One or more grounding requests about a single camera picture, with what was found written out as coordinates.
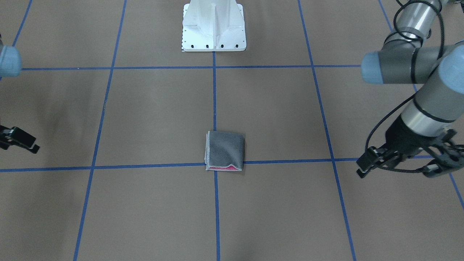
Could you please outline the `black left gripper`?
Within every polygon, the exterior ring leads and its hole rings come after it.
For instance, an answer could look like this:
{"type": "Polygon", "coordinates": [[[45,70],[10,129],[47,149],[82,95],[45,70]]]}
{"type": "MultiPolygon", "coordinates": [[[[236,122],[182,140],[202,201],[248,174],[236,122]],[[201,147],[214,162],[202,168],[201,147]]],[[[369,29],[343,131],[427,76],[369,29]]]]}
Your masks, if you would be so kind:
{"type": "Polygon", "coordinates": [[[366,139],[366,150],[356,161],[356,173],[363,179],[375,169],[399,173],[422,173],[432,178],[463,168],[463,145],[456,144],[452,138],[457,134],[454,129],[445,129],[436,137],[426,137],[410,130],[400,117],[385,132],[385,143],[381,147],[368,146],[378,127],[387,119],[383,117],[374,126],[366,139]],[[396,166],[406,159],[411,159],[421,152],[432,157],[427,165],[414,170],[398,169],[396,166]]]}

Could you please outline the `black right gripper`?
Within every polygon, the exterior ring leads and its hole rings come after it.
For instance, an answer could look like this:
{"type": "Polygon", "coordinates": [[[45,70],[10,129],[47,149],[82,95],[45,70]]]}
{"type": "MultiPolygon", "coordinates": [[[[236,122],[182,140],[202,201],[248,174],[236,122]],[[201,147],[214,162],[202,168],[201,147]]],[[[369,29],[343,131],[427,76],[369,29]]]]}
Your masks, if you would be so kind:
{"type": "Polygon", "coordinates": [[[10,146],[18,146],[33,154],[37,154],[40,146],[36,144],[36,137],[30,135],[19,127],[13,126],[8,128],[6,126],[0,126],[0,148],[7,150],[10,146]]]}

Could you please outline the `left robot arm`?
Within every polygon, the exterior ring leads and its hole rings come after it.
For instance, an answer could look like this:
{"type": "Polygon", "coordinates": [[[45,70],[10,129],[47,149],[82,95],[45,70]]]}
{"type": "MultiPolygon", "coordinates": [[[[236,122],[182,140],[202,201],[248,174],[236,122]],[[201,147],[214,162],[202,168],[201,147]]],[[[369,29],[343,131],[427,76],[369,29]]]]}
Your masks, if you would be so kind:
{"type": "Polygon", "coordinates": [[[432,178],[463,168],[463,145],[452,138],[463,114],[463,41],[445,45],[442,9],[449,0],[410,0],[400,5],[393,30],[379,51],[367,53],[361,74],[370,84],[422,84],[415,94],[389,112],[403,111],[385,132],[380,147],[369,142],[358,158],[357,174],[375,169],[422,173],[432,178]]]}

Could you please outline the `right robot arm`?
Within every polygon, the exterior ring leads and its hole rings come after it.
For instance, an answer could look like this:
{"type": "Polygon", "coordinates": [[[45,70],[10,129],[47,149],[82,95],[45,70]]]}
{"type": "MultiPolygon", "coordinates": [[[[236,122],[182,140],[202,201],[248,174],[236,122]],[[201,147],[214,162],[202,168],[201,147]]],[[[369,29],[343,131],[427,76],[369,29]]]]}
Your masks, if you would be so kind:
{"type": "MultiPolygon", "coordinates": [[[[22,69],[22,60],[18,49],[14,46],[6,46],[1,41],[0,51],[0,76],[2,78],[19,76],[22,69]]],[[[1,125],[0,148],[8,150],[12,146],[25,149],[33,154],[37,154],[40,150],[40,146],[36,144],[36,137],[17,126],[9,128],[1,125]]]]}

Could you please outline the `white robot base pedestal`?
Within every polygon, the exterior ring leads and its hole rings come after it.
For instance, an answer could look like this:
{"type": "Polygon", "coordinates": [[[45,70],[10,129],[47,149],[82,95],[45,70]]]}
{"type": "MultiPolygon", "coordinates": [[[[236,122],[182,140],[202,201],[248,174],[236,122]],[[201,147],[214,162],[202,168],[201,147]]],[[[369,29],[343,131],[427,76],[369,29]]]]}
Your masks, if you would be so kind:
{"type": "Polygon", "coordinates": [[[245,51],[244,8],[235,0],[191,0],[183,6],[181,50],[245,51]]]}

